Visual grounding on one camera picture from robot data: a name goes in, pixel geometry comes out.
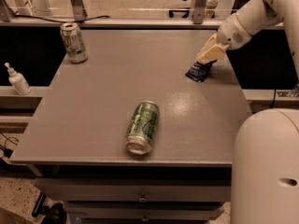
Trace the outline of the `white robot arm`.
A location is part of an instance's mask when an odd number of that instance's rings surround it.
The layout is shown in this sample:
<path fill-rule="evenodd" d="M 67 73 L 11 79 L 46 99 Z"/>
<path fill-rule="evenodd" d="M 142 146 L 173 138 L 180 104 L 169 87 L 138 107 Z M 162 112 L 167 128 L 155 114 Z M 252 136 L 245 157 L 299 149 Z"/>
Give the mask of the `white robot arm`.
<path fill-rule="evenodd" d="M 299 0 L 249 0 L 229 16 L 197 53 L 207 64 L 224 56 L 227 49 L 240 49 L 263 28 L 283 24 L 296 73 L 299 73 Z"/>

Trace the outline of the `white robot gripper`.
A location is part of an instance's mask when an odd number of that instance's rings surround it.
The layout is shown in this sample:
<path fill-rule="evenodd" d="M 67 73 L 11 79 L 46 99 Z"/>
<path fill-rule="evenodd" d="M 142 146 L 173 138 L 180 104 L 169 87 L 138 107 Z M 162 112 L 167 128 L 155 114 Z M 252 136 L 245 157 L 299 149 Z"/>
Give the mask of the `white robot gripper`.
<path fill-rule="evenodd" d="M 234 13 L 219 27 L 205 45 L 198 51 L 196 59 L 201 64 L 207 64 L 223 57 L 227 49 L 240 49 L 252 39 Z"/>

